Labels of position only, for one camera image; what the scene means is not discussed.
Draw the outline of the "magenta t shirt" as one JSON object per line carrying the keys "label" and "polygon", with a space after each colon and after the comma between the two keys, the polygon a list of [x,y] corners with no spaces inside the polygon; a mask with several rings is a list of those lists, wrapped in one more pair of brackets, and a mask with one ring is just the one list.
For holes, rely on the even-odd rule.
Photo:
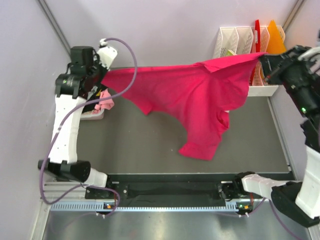
{"label": "magenta t shirt", "polygon": [[166,113],[187,132],[182,156],[210,161],[229,129],[229,111],[244,105],[260,53],[233,55],[190,65],[112,70],[102,84],[121,93],[145,115]]}

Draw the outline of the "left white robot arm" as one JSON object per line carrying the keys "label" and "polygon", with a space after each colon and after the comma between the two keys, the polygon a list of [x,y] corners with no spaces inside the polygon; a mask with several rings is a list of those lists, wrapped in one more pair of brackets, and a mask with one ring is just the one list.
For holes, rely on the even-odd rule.
{"label": "left white robot arm", "polygon": [[105,173],[92,168],[89,161],[78,159],[77,138],[83,104],[94,95],[96,85],[101,83],[118,52],[105,45],[99,50],[74,46],[70,53],[66,72],[55,81],[54,143],[44,172],[64,181],[96,186],[97,194],[106,199],[113,194],[114,187],[107,182]]}

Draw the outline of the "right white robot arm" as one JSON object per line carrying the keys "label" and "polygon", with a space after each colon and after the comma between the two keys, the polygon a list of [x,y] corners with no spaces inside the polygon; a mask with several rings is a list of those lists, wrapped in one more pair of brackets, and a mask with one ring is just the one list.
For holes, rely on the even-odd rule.
{"label": "right white robot arm", "polygon": [[299,225],[313,227],[320,223],[320,49],[296,45],[259,60],[266,82],[278,86],[270,104],[295,179],[242,172],[233,179],[233,192],[239,198],[257,194]]}

